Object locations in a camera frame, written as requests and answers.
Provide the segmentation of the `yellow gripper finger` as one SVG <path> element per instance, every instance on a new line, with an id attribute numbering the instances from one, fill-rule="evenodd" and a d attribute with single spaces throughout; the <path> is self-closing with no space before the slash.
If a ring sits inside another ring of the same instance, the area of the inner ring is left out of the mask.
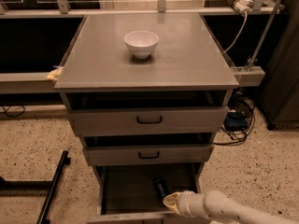
<path id="1" fill-rule="evenodd" d="M 179 214 L 178 209 L 178 198 L 180 197 L 180 192 L 174 192 L 164 197 L 163 204 L 172 212 Z"/>

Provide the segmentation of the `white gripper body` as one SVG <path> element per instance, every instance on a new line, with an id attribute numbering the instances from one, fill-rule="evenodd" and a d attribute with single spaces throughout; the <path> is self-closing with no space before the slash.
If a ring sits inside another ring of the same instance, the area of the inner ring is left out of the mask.
<path id="1" fill-rule="evenodd" d="M 192 191 L 183 191 L 177 200 L 178 213 L 184 217 L 205 217 L 205 195 Z"/>

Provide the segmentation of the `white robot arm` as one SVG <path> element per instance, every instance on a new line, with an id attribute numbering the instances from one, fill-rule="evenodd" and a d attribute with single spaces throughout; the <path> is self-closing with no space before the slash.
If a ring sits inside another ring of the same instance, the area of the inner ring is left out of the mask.
<path id="1" fill-rule="evenodd" d="M 219 222 L 233 220 L 240 224 L 299 224 L 242 205 L 218 190 L 206 194 L 193 191 L 175 192 L 165 196 L 163 203 L 169 210 L 184 217 L 203 217 Z"/>

